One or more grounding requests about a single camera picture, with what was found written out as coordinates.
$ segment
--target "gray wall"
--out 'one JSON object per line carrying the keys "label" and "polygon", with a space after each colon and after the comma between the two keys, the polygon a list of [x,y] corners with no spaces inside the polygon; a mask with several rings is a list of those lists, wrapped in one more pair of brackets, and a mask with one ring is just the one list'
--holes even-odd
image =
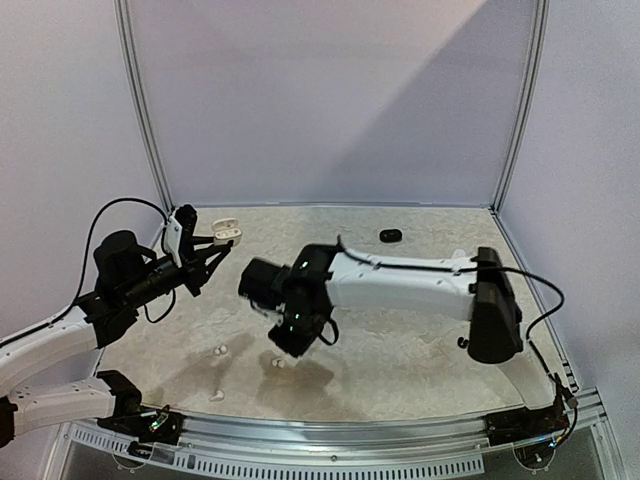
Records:
{"label": "gray wall", "polygon": [[639,25],[636,0],[551,2],[502,214],[528,266],[566,291],[553,324],[580,383],[600,390],[630,478],[640,478]]}
{"label": "gray wall", "polygon": [[[157,201],[120,51],[113,2],[0,2],[0,337],[72,298],[89,224],[108,200]],[[133,227],[152,239],[159,217],[118,206],[96,230]],[[93,265],[86,282],[94,280]],[[41,376],[90,373],[95,355]],[[56,429],[0,450],[0,478],[40,478]]]}
{"label": "gray wall", "polygon": [[535,0],[131,3],[178,203],[491,203]]}

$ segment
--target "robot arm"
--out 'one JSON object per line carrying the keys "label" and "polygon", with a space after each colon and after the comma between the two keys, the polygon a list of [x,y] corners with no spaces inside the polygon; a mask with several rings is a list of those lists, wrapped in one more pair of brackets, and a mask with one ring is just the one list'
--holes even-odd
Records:
{"label": "robot arm", "polygon": [[[0,341],[0,447],[31,429],[82,418],[116,419],[105,426],[127,430],[131,422],[124,425],[118,419],[139,416],[144,408],[140,392],[119,372],[100,372],[56,387],[17,387],[65,358],[117,341],[136,322],[138,308],[176,287],[184,285],[198,296],[241,232],[237,222],[229,221],[212,237],[195,237],[196,222],[196,211],[189,205],[171,215],[163,232],[167,253],[161,258],[138,245],[133,232],[112,233],[94,252],[98,279],[92,292]],[[148,434],[155,417],[148,415],[150,420],[142,423],[134,419],[140,428],[126,433]]]}
{"label": "robot arm", "polygon": [[322,336],[327,322],[335,325],[334,307],[410,309],[469,322],[468,354],[496,365],[529,410],[553,407],[556,387],[524,348],[522,313],[501,266],[495,250],[484,247],[473,258],[420,260],[308,245],[292,267],[252,260],[239,294],[278,314],[269,338],[294,357]]}

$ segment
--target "black cable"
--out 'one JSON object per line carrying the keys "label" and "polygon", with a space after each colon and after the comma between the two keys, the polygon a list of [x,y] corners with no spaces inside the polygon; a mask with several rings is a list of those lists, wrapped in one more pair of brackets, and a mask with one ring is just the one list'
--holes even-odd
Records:
{"label": "black cable", "polygon": [[578,423],[578,409],[574,408],[573,409],[573,420],[571,422],[571,426],[569,427],[569,430],[565,432],[562,432],[562,434],[560,435],[560,437],[558,438],[558,440],[555,442],[555,449],[558,449],[558,447],[560,447],[560,445],[562,445],[564,442],[567,441],[567,439],[571,436],[571,434],[573,433],[573,431],[576,429],[576,425]]}
{"label": "black cable", "polygon": [[[342,239],[340,238],[340,236],[338,236],[338,246],[342,248],[343,250],[342,253],[344,253],[351,260],[354,260],[356,262],[360,262],[366,265],[370,265],[374,268],[386,268],[386,269],[393,269],[393,270],[415,270],[415,271],[423,271],[423,272],[456,273],[455,270],[449,267],[432,267],[432,266],[426,266],[426,265],[403,265],[403,264],[394,264],[394,263],[373,262],[368,258],[359,257],[357,255],[354,255],[350,251],[348,251],[342,244]],[[545,373],[554,383],[557,383],[556,379],[554,379],[553,375],[551,374],[551,371],[549,369],[549,366],[547,365],[547,362],[544,360],[544,357],[540,353],[540,350],[538,350],[538,347],[531,339],[531,331],[536,325],[542,322],[545,318],[548,318],[549,316],[553,315],[554,313],[556,313],[558,310],[562,308],[565,302],[565,296],[562,290],[553,282],[547,280],[544,277],[541,277],[540,275],[536,275],[534,273],[530,273],[525,270],[520,270],[518,268],[512,268],[512,267],[501,266],[501,267],[461,268],[460,270],[457,270],[457,273],[472,273],[472,272],[479,272],[479,271],[496,271],[496,272],[515,273],[518,275],[522,275],[523,277],[530,278],[532,280],[542,283],[543,285],[546,285],[547,287],[551,288],[554,292],[558,294],[558,297],[560,297],[560,300],[558,301],[558,303],[553,308],[551,308],[550,310],[547,310],[542,315],[540,315],[535,320],[533,320],[527,327],[527,330],[525,333],[525,340],[531,346],[531,350],[540,361],[540,364],[542,365],[542,368],[544,369]]]}
{"label": "black cable", "polygon": [[329,325],[331,325],[331,328],[333,329],[333,342],[330,342],[329,340],[327,340],[327,338],[322,333],[320,335],[318,335],[318,338],[325,345],[332,346],[332,345],[335,345],[336,343],[338,343],[338,339],[340,338],[340,331],[338,330],[338,324],[336,323],[336,321],[333,318],[327,319],[327,323]]}
{"label": "black cable", "polygon": [[162,315],[160,315],[155,320],[151,320],[151,318],[149,318],[149,310],[147,310],[147,306],[145,305],[144,316],[147,318],[147,322],[149,323],[152,323],[152,324],[160,323],[162,320],[167,318],[167,315],[171,313],[171,310],[173,310],[173,307],[175,306],[176,306],[176,290],[174,288],[173,290],[171,290],[171,303],[169,304],[169,307],[167,307],[167,310]]}
{"label": "black cable", "polygon": [[58,323],[60,320],[62,320],[64,317],[66,317],[69,312],[73,309],[74,304],[76,303],[76,301],[78,300],[78,298],[80,298],[80,294],[82,293],[82,287],[84,284],[84,277],[86,275],[87,272],[87,260],[89,258],[89,249],[91,248],[91,237],[93,236],[93,231],[96,227],[96,224],[98,223],[98,220],[100,219],[100,217],[102,216],[102,214],[105,212],[105,210],[107,210],[109,207],[111,207],[112,205],[115,205],[117,203],[123,203],[123,202],[131,202],[131,203],[140,203],[142,205],[147,205],[148,207],[153,208],[154,210],[156,210],[160,215],[162,215],[162,219],[166,225],[167,223],[167,215],[164,213],[164,211],[158,207],[157,205],[149,202],[148,200],[144,200],[142,198],[135,198],[135,197],[121,197],[121,198],[116,198],[114,200],[111,200],[110,202],[108,202],[106,205],[104,205],[96,214],[96,216],[93,218],[93,221],[91,222],[91,227],[89,228],[89,234],[87,235],[87,241],[85,243],[85,247],[84,247],[84,256],[82,258],[82,271],[80,273],[80,282],[78,284],[78,289],[76,290],[76,293],[73,297],[73,300],[71,300],[71,303],[69,304],[69,306],[67,308],[65,308],[60,314],[58,314],[58,316],[56,316],[56,318],[48,321],[47,323],[42,323],[40,325],[37,325],[33,328],[30,328],[29,330],[25,330],[24,332],[20,333],[19,335],[14,335],[13,337],[10,337],[8,339],[6,339],[5,341],[0,343],[0,348],[3,348],[13,342],[16,342],[28,335],[31,335],[32,333],[36,333],[39,332],[40,330],[43,330],[45,328],[48,328],[51,325],[55,325],[56,323]]}

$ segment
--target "beige textured surface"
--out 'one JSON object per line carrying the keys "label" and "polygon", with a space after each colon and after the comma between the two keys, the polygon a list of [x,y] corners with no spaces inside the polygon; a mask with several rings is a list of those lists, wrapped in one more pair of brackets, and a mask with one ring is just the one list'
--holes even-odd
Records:
{"label": "beige textured surface", "polygon": [[[495,367],[472,361],[457,347],[468,324],[407,311],[338,310],[340,341],[317,342],[297,365],[267,339],[271,325],[237,296],[240,274],[261,256],[291,264],[308,243],[334,243],[381,255],[450,257],[478,246],[515,261],[490,214],[476,209],[373,207],[261,207],[200,210],[197,233],[236,217],[241,244],[222,263],[198,298],[178,290],[174,312],[158,325],[143,317],[107,348],[101,370],[117,369],[143,392],[147,404],[221,415],[307,421],[382,421],[439,417],[521,403]],[[383,228],[400,228],[395,245],[378,240]],[[525,322],[538,310],[525,281],[512,276]],[[168,304],[150,305],[152,317]],[[534,338],[552,369],[560,359],[544,326]],[[214,350],[226,345],[225,355]],[[216,392],[224,392],[220,399]]]}

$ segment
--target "black object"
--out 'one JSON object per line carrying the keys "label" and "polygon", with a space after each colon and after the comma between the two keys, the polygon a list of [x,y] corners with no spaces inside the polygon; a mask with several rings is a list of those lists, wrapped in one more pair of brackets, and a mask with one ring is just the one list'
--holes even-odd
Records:
{"label": "black object", "polygon": [[389,228],[380,232],[380,241],[382,243],[396,243],[402,240],[402,232],[397,228]]}
{"label": "black object", "polygon": [[506,362],[522,352],[520,337],[522,311],[513,288],[501,269],[502,262],[493,248],[480,247],[472,259],[478,264],[469,328],[469,356],[480,363]]}
{"label": "black object", "polygon": [[[141,416],[148,412],[156,412],[156,415]],[[136,437],[140,443],[160,442],[177,445],[184,419],[185,416],[181,413],[169,411],[168,406],[162,410],[142,406],[130,415],[101,418],[98,420],[98,426]]]}
{"label": "black object", "polygon": [[127,377],[117,370],[98,372],[96,377],[109,385],[109,392],[116,397],[112,416],[130,415],[140,409],[142,394]]}
{"label": "black object", "polygon": [[102,216],[102,214],[107,211],[110,207],[112,207],[113,205],[116,205],[118,203],[124,203],[124,202],[131,202],[131,203],[138,203],[138,204],[142,204],[142,205],[146,205],[150,208],[153,208],[156,212],[158,212],[161,216],[162,219],[164,220],[164,223],[167,223],[167,216],[165,215],[164,211],[158,207],[157,205],[149,202],[148,200],[144,200],[142,198],[135,198],[135,197],[121,197],[121,198],[116,198],[115,200],[111,200],[110,202],[108,202],[106,205],[104,205],[96,214],[96,216],[93,218],[93,221],[91,222],[91,227],[89,227],[89,234],[87,235],[87,241],[85,243],[85,248],[84,248],[84,256],[82,259],[82,273],[80,274],[80,282],[78,283],[78,287],[76,290],[75,295],[73,296],[73,300],[69,303],[69,306],[64,309],[62,312],[60,312],[56,318],[46,322],[46,323],[39,323],[38,325],[36,325],[33,328],[30,328],[28,330],[24,330],[22,333],[19,333],[17,335],[13,335],[12,337],[9,337],[8,339],[0,342],[0,348],[5,347],[7,345],[9,345],[10,343],[13,343],[17,340],[20,340],[21,338],[26,337],[27,335],[31,335],[32,333],[38,332],[40,330],[43,330],[45,328],[50,327],[51,325],[55,325],[56,323],[58,323],[60,320],[62,320],[63,318],[65,318],[69,312],[73,309],[73,307],[77,304],[78,299],[80,298],[80,294],[82,293],[82,286],[84,285],[84,277],[87,271],[87,260],[89,258],[89,247],[91,246],[91,238],[93,237],[93,231],[96,227],[96,224],[98,223],[98,220],[100,219],[100,217]]}
{"label": "black object", "polygon": [[[141,406],[142,394],[120,372],[107,370],[99,372],[96,376],[109,385],[111,394],[116,397],[113,415],[98,419],[98,426],[137,437],[141,443],[178,444],[184,415],[170,412],[168,405],[162,410]],[[140,416],[152,411],[155,411],[156,415]]]}
{"label": "black object", "polygon": [[561,387],[556,385],[556,398],[547,408],[529,410],[526,407],[490,413],[484,417],[491,446],[518,442],[569,428],[564,413]]}
{"label": "black object", "polygon": [[17,410],[18,406],[15,403],[11,403],[9,398],[0,398],[0,448],[15,438],[13,413]]}
{"label": "black object", "polygon": [[127,453],[132,457],[149,460],[151,458],[151,455],[153,454],[153,447],[150,445],[141,445],[134,440],[127,447]]}
{"label": "black object", "polygon": [[[341,251],[335,245],[307,245],[292,267],[255,258],[242,272],[240,296],[262,309],[277,311],[284,306],[282,323],[271,329],[269,338],[285,353],[302,356],[331,320],[333,305],[325,282],[331,278],[333,258]],[[337,340],[337,325],[334,335]]]}
{"label": "black object", "polygon": [[[155,252],[139,245],[135,234],[128,230],[112,233],[96,248],[95,289],[79,297],[75,304],[87,314],[87,323],[93,325],[98,348],[121,338],[136,322],[138,308],[176,287],[184,285],[194,297],[200,295],[201,287],[230,253],[231,245],[212,245],[212,237],[193,236],[197,213],[191,205],[180,207],[175,217],[183,227],[181,267],[169,255],[156,258]],[[204,244],[209,246],[194,248]]]}

